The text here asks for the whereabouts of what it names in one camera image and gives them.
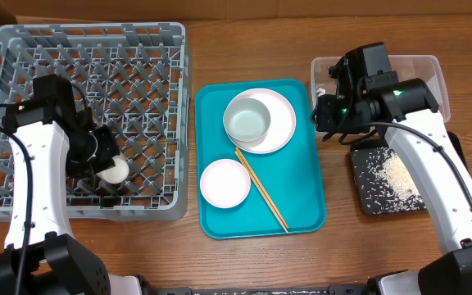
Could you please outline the white cup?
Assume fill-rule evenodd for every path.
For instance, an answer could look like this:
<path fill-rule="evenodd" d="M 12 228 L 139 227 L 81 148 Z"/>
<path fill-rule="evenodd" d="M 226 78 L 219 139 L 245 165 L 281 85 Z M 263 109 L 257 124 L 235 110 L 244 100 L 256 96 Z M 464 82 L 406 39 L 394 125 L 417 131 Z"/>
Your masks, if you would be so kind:
<path fill-rule="evenodd" d="M 120 184 L 129 176 L 129 165 L 126 157 L 121 153 L 112 158 L 114 166 L 97 173 L 97 176 L 110 184 Z"/>

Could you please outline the grey-green bowl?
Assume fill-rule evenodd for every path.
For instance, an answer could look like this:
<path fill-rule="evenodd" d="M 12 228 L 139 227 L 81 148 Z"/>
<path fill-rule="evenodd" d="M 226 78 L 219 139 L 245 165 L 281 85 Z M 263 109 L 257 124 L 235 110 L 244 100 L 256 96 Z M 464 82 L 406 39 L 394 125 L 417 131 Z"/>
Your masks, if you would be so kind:
<path fill-rule="evenodd" d="M 233 99 L 223 115 L 223 126 L 227 135 L 243 143 L 264 138 L 270 122 L 268 107 L 255 98 Z"/>

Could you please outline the pink bowl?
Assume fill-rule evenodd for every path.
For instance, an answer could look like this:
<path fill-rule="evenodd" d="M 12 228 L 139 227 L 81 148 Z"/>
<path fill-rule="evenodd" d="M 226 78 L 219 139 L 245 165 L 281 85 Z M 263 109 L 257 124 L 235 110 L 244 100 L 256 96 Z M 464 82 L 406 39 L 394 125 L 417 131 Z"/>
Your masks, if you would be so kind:
<path fill-rule="evenodd" d="M 242 203 L 251 188 L 250 175 L 238 161 L 213 161 L 202 172 L 199 182 L 203 198 L 212 206 L 229 209 Z"/>

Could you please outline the white tissue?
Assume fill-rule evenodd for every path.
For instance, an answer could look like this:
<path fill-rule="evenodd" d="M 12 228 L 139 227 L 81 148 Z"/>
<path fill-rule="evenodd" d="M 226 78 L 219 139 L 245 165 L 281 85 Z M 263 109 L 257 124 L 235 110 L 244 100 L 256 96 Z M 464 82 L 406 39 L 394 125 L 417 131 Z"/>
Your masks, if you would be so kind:
<path fill-rule="evenodd" d="M 320 95 L 325 95 L 325 89 L 324 88 L 317 88 L 315 90 L 315 93 L 320 96 Z"/>

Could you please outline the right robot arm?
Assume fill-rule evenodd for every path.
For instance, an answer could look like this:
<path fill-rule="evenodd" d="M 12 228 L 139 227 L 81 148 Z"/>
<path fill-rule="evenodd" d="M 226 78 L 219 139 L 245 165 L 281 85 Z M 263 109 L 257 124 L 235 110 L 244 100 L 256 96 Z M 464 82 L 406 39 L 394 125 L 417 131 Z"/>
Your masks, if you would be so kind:
<path fill-rule="evenodd" d="M 437 99 L 422 79 L 399 80 L 381 42 L 345 53 L 329 76 L 336 92 L 316 100 L 316 130 L 325 139 L 378 133 L 410 173 L 442 252 L 420 270 L 369 279 L 364 292 L 472 294 L 472 178 L 448 137 Z"/>

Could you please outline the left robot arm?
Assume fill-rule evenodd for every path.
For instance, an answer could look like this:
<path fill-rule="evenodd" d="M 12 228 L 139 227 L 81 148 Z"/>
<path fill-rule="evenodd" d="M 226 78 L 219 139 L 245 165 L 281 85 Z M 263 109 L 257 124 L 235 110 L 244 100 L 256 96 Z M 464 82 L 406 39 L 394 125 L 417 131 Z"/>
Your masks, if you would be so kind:
<path fill-rule="evenodd" d="M 0 254 L 0 294 L 109 294 L 103 262 L 78 243 L 66 210 L 66 177 L 129 174 L 111 129 L 75 106 L 68 79 L 33 79 L 33 97 L 5 105 L 0 132 L 14 161 L 13 210 Z"/>

